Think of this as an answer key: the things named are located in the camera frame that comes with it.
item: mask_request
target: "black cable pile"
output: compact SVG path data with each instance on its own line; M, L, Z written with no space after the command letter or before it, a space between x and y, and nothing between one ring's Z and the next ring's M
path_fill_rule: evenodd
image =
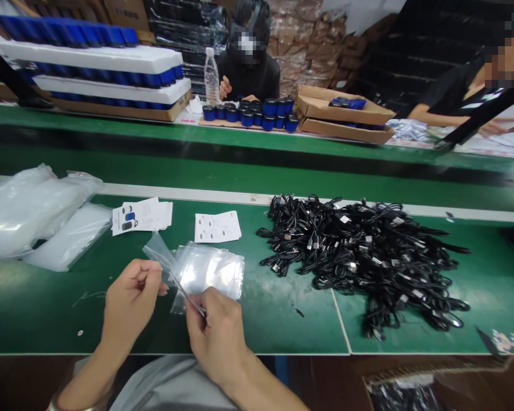
M453 311L470 306L449 295L452 281L440 270L456 269L447 250L470 254L467 248L443 243L436 237L448 232L422 227L401 204L361 203L337 208L335 198L325 204L317 196L308 200L275 196L268 217L272 231L260 228L276 254L262 260L280 277L301 261L299 274L312 272L317 289L333 288L342 294L368 295L364 333L384 341L384 327L399 328L400 311L415 307L435 329L461 328Z

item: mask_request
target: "black t-shirt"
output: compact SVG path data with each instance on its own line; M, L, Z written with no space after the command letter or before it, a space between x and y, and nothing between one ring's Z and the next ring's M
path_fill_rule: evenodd
M420 97L419 103L430 107L431 114L448 116L468 116L474 108L496 98L502 88L482 88L464 100L468 88L481 65L467 64L455 67L440 76Z
M217 67L219 82L226 76L232 86L225 100L238 101L252 94L261 101L280 97L280 66L268 54L258 67L245 70L234 64L224 51L217 58Z

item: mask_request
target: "open cardboard box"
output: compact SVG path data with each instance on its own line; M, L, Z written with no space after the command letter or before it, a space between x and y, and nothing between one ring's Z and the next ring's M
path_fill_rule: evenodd
M151 110L149 108L108 106L106 104L76 102L56 98L52 98L51 101L61 110L66 111L172 122L179 114L181 114L191 98L192 92L188 90L169 110Z
M367 103L363 110L329 107L330 101L337 97L345 97L347 99L360 98L366 100ZM299 86L297 107L305 117L374 124L377 126L382 126L396 115L393 111L370 102L365 97L314 86Z

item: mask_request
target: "green workbench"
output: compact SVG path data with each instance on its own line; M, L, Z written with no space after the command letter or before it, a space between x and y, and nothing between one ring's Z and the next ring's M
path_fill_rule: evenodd
M272 159L280 160L274 165ZM0 107L0 176L42 162L60 175L81 170L113 183L106 187L112 195L93 199L109 207L140 199L130 193L148 197L162 187L186 189L181 195L198 201L174 200L172 226L161 232L170 248L193 239L195 213L235 209L242 238L224 246L246 259L240 302L246 340L257 353L488 353L475 327L489 335L514 333L514 250L499 234L514 223L457 215L450 222L440 208L514 212L514 160ZM455 182L457 176L464 182ZM387 341L366 338L365 296L314 290L312 274L297 275L296 267L278 278L259 266L272 254L255 235L271 226L268 208L207 202L212 191L365 196L435 206L436 216L416 220L450 231L449 242L473 252L455 256L460 267L447 274L452 294L472 306L460 316L465 327L436 332L408 311L400 329L387 331ZM106 233L68 273L0 262L0 354L92 352L101 335L105 291L131 259L144 258L149 238L145 232L114 238ZM159 299L134 353L189 352L184 318L169 314L174 295Z

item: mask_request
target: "worker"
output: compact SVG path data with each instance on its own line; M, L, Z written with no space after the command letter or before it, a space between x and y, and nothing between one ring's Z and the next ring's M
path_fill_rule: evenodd
M133 260L109 287L101 342L50 411L106 409L116 373L167 294L156 261ZM308 410L246 346L240 304L210 287L185 300L194 356L163 356L135 372L110 410Z
M485 58L483 51L466 65L455 67L420 97L408 118L429 126L458 127L472 115L472 110L497 98L506 87L514 87L514 21L502 31L497 51ZM507 133L503 123L514 118L494 118L480 128L480 135L489 137Z
M238 0L227 49L217 60L219 97L264 101L280 97L280 66L267 54L270 8L263 0Z

